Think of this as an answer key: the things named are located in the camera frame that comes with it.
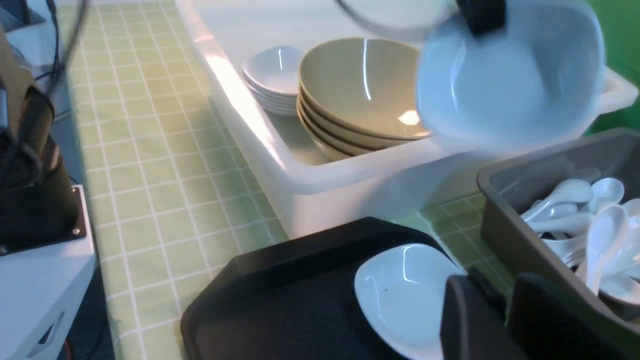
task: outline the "black tray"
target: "black tray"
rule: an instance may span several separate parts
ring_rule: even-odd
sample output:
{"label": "black tray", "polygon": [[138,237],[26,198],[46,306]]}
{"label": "black tray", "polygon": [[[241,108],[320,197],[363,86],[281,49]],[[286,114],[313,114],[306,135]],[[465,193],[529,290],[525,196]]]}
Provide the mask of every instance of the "black tray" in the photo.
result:
{"label": "black tray", "polygon": [[236,256],[191,303],[180,329],[192,360],[404,359],[364,318],[358,267],[432,237],[375,218]]}

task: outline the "white ceramic spoon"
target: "white ceramic spoon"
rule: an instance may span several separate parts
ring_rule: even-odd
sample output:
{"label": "white ceramic spoon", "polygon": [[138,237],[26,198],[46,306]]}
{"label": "white ceramic spoon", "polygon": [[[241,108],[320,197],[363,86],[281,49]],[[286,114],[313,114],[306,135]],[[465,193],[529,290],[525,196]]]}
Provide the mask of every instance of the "white ceramic spoon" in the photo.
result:
{"label": "white ceramic spoon", "polygon": [[[536,200],[531,205],[532,207],[541,203],[542,200]],[[554,218],[561,218],[571,214],[575,214],[578,212],[578,205],[572,202],[561,202],[559,204],[549,206],[548,208],[540,211],[537,215],[533,216],[529,221],[540,221],[540,220],[550,220]],[[559,233],[554,231],[551,235],[556,240],[565,240],[567,239],[564,233]]]}
{"label": "white ceramic spoon", "polygon": [[[536,200],[532,206],[538,205],[542,200]],[[549,206],[548,208],[540,211],[538,214],[531,217],[529,220],[525,222],[531,221],[540,221],[540,220],[551,220],[555,218],[561,218],[568,215],[572,215],[578,212],[578,205],[572,202],[561,202],[559,204],[555,204],[553,206]]]}
{"label": "white ceramic spoon", "polygon": [[598,203],[601,208],[609,204],[617,204],[625,196],[625,186],[622,181],[613,177],[605,177],[591,185],[593,198],[584,206],[583,210],[597,212]]}
{"label": "white ceramic spoon", "polygon": [[627,212],[620,205],[610,205],[593,219],[587,232],[587,260],[585,283],[596,295],[604,266],[624,244],[629,228]]}
{"label": "white ceramic spoon", "polygon": [[593,198],[593,189],[591,184],[584,180],[567,179],[559,183],[554,191],[539,204],[525,211],[521,217],[525,221],[529,221],[538,213],[547,209],[549,206],[559,204],[560,202],[573,202],[576,204],[589,202]]}
{"label": "white ceramic spoon", "polygon": [[629,217],[629,230],[625,242],[607,264],[604,275],[613,275],[640,265],[640,199],[629,200],[622,207]]}
{"label": "white ceramic spoon", "polygon": [[571,236],[579,236],[587,232],[593,217],[592,213],[576,213],[562,218],[532,221],[527,224],[536,233],[559,231]]}
{"label": "white ceramic spoon", "polygon": [[640,284],[630,277],[624,275],[605,277],[600,283],[600,291],[616,302],[640,306]]}

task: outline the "green checkered tablecloth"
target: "green checkered tablecloth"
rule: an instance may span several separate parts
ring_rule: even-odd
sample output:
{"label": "green checkered tablecloth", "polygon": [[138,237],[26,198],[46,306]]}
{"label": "green checkered tablecloth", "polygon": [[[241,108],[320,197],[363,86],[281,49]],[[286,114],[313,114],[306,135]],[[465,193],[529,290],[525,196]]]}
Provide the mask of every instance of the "green checkered tablecloth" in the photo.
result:
{"label": "green checkered tablecloth", "polygon": [[[68,31],[75,8],[59,16]],[[68,73],[116,356],[183,358],[187,305],[229,259],[287,237],[209,103],[173,3],[92,8]],[[483,204],[397,223],[437,235],[507,292],[513,279],[480,239]]]}

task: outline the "gray plastic tray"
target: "gray plastic tray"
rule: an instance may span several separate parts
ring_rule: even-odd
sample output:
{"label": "gray plastic tray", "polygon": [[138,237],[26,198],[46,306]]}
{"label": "gray plastic tray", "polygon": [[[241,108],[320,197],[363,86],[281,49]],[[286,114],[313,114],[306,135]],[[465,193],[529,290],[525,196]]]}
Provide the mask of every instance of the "gray plastic tray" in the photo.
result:
{"label": "gray plastic tray", "polygon": [[514,274],[544,276],[640,334],[639,308],[596,297],[518,215],[562,180],[603,177],[624,183],[623,201],[640,197],[640,132],[613,129],[485,167],[477,176],[486,196],[481,234]]}

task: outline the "stack of beige bowls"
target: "stack of beige bowls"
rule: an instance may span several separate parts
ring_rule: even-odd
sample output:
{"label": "stack of beige bowls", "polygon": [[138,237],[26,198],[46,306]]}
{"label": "stack of beige bowls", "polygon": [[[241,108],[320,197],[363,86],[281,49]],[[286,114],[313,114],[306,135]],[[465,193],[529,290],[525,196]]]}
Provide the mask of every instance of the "stack of beige bowls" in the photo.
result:
{"label": "stack of beige bowls", "polygon": [[419,52],[384,39],[344,38],[309,51],[300,64],[296,110],[331,160],[428,136],[415,111]]}

